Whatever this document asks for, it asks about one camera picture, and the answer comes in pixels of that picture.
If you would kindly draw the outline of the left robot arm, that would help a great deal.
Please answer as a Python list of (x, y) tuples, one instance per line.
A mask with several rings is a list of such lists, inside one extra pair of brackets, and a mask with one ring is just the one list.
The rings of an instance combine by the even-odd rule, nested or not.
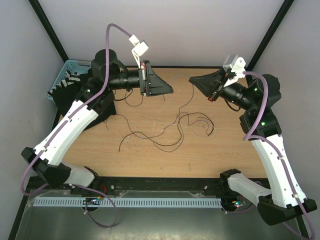
[(102, 49), (90, 66), (92, 76), (81, 87), (62, 120), (41, 143), (34, 148), (26, 147), (21, 155), (49, 186), (81, 185), (87, 193), (94, 194), (100, 188), (96, 173), (88, 167), (63, 163), (69, 147), (98, 117), (116, 114), (114, 90), (137, 88), (146, 97), (172, 94), (174, 90), (153, 71), (148, 60), (140, 63), (138, 69), (129, 70), (112, 49), (109, 63)]

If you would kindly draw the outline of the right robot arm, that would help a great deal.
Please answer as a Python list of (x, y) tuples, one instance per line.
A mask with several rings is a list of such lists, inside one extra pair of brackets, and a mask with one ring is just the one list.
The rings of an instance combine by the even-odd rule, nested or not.
[(282, 97), (278, 78), (252, 71), (244, 74), (255, 77), (248, 86), (229, 83), (234, 73), (223, 69), (193, 76), (189, 82), (210, 102), (222, 98), (244, 110), (239, 118), (244, 141), (250, 141), (257, 151), (269, 188), (248, 179), (237, 169), (222, 172), (218, 188), (225, 195), (237, 192), (244, 196), (257, 207), (264, 222), (273, 226), (315, 211), (317, 204), (306, 197), (294, 176), (286, 155), (282, 129), (271, 109)]

